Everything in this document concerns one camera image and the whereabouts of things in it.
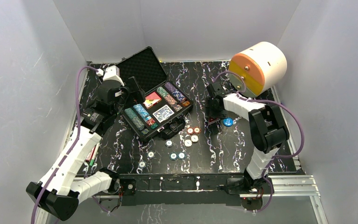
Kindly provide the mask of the blue small blind button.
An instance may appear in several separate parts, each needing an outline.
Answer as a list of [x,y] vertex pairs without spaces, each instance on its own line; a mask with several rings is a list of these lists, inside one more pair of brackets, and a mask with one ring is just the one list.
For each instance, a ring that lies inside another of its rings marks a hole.
[[231,127],[233,125],[233,119],[225,118],[225,119],[223,119],[223,124],[226,127]]

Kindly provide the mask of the red playing card deck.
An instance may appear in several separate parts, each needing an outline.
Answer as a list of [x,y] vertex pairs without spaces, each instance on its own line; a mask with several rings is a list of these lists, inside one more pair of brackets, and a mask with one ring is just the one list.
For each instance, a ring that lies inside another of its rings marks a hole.
[[146,96],[143,104],[147,109],[150,109],[155,104],[159,103],[161,100],[162,98],[160,97],[160,95],[154,91]]

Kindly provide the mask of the blue playing card deck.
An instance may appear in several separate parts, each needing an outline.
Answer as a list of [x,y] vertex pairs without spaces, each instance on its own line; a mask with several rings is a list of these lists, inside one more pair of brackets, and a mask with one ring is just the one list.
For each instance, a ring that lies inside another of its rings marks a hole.
[[157,119],[158,122],[162,123],[174,114],[174,111],[168,105],[164,105],[163,107],[155,111],[153,113],[153,116]]

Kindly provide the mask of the triangular all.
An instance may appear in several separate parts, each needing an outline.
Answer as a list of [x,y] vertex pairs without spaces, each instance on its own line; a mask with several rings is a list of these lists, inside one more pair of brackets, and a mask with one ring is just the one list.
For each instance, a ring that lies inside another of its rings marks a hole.
[[220,118],[208,118],[208,125],[212,125],[219,121],[220,121]]

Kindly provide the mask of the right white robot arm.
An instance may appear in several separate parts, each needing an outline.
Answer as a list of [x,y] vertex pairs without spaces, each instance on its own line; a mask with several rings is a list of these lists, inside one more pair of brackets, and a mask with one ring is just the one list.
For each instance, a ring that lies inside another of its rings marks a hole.
[[256,193],[266,182],[270,162],[277,151],[289,139],[289,131],[274,101],[252,100],[239,93],[225,90],[221,83],[207,86],[209,97],[206,101],[206,115],[212,119],[225,119],[229,112],[246,119],[253,143],[251,160],[244,170],[241,181],[229,181],[226,191],[233,190]]

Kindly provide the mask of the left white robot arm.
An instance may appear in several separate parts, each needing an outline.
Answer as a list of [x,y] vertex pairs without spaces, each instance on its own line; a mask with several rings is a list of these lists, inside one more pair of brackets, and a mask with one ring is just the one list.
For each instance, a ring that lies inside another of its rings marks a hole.
[[126,109],[145,101],[145,92],[135,77],[121,82],[105,80],[96,89],[96,99],[78,119],[73,136],[52,168],[39,182],[30,182],[26,192],[41,208],[61,221],[68,220],[84,200],[120,189],[119,174],[107,168],[81,181],[74,181],[92,149],[102,140],[116,118]]

